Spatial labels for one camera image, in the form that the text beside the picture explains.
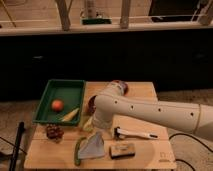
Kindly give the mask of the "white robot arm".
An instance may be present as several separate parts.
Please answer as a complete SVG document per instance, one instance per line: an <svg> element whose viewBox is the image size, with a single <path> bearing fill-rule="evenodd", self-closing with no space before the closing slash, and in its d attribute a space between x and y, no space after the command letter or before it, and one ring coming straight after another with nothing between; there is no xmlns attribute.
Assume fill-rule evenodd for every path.
<svg viewBox="0 0 213 171"><path fill-rule="evenodd" d="M213 141L213 106L133 99L125 96L127 89L125 82L112 81L96 95L92 120L96 127L109 129L118 114Z"/></svg>

